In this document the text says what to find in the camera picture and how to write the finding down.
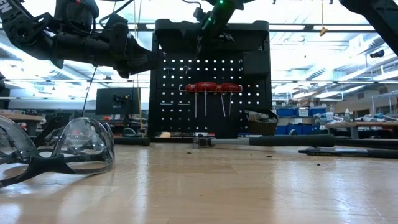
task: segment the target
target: computer monitor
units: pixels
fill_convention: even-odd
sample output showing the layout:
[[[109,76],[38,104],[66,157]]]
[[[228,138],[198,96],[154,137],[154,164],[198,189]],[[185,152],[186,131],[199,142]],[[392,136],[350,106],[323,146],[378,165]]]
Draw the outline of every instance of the computer monitor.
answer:
[[[95,114],[139,114],[137,88],[98,89],[95,103]]]

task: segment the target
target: black pegboard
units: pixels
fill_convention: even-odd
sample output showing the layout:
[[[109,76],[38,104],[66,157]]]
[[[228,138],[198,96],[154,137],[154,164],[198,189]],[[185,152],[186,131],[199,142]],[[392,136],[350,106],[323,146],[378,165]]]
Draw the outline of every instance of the black pegboard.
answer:
[[[241,71],[242,51],[218,52],[207,58],[196,59],[194,53],[169,52],[159,48],[156,35],[153,51],[163,58],[162,67],[151,72],[149,134],[171,132],[217,132],[221,126],[232,125],[247,132],[248,124],[243,109],[271,108],[271,76],[264,80],[246,80]],[[262,49],[269,51],[268,38]],[[195,117],[195,94],[179,90],[187,84],[198,82],[235,83],[243,87],[242,93],[223,95],[226,117],[224,117],[219,93],[207,94],[207,116],[205,94],[197,94],[197,116]]]

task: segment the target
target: wooden table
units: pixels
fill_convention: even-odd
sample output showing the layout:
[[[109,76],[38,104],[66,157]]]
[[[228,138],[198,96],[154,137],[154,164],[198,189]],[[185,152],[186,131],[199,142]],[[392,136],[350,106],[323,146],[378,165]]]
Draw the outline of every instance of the wooden table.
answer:
[[[37,123],[43,120],[41,116],[24,115],[24,114],[6,114],[0,113],[11,121],[26,123],[26,131],[29,136],[36,136]]]
[[[388,121],[388,122],[341,122],[334,124],[327,124],[326,128],[329,133],[335,128],[349,128],[351,131],[351,138],[359,139],[358,128],[359,127],[382,127],[382,128],[398,128],[398,122]]]
[[[398,223],[396,160],[237,148],[117,146],[111,172],[0,189],[0,223]]]

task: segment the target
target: blue bin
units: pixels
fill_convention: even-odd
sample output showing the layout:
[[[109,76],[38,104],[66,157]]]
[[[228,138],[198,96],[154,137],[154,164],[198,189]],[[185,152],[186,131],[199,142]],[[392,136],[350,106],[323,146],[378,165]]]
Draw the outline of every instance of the blue bin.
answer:
[[[305,126],[303,126],[303,134],[308,134],[311,131],[318,130],[318,129],[319,129],[319,126],[305,125]]]
[[[313,115],[318,114],[318,113],[320,113],[320,114],[326,113],[326,108],[310,109],[309,112],[308,112],[308,115],[309,116],[313,116]]]
[[[294,113],[294,109],[277,109],[276,110],[276,114],[278,115],[278,116],[294,116],[295,115],[295,113]]]
[[[291,125],[291,126],[287,126],[287,130],[286,133],[290,133],[290,131],[294,129],[296,130],[297,134],[303,134],[303,126],[302,125]]]
[[[275,135],[284,135],[286,134],[286,126],[276,126]]]

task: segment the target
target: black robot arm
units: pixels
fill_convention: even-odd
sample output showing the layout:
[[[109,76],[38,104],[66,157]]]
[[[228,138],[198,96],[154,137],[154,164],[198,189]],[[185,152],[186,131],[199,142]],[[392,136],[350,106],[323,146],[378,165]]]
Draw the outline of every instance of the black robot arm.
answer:
[[[13,45],[58,68],[64,60],[109,66],[123,78],[157,69],[157,55],[139,46],[127,20],[112,14],[102,33],[91,30],[99,9],[94,0],[57,0],[55,15],[33,17],[22,0],[0,0],[0,19]]]

